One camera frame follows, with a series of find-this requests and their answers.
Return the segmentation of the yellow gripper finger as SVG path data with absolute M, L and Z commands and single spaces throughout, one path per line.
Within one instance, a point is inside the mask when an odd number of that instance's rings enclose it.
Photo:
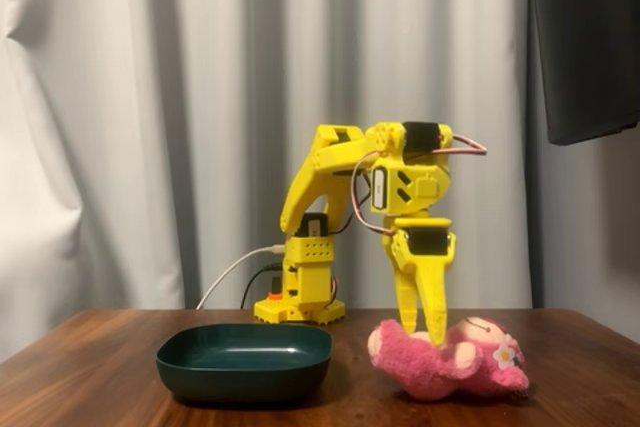
M 417 258 L 416 285 L 422 302 L 426 328 L 431 343 L 441 346 L 447 332 L 446 262 L 442 256 Z
M 402 231 L 397 231 L 391 241 L 394 286 L 400 323 L 404 331 L 411 334 L 417 325 L 417 288 L 414 274 L 405 262 L 405 247 L 406 237 Z

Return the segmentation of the yellow gripper body black servo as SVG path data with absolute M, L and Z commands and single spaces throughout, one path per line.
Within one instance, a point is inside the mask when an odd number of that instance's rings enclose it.
M 385 252 L 396 263 L 413 257 L 443 257 L 451 263 L 455 256 L 456 236 L 452 221 L 429 216 L 387 216 L 384 227 L 391 231 L 383 238 Z

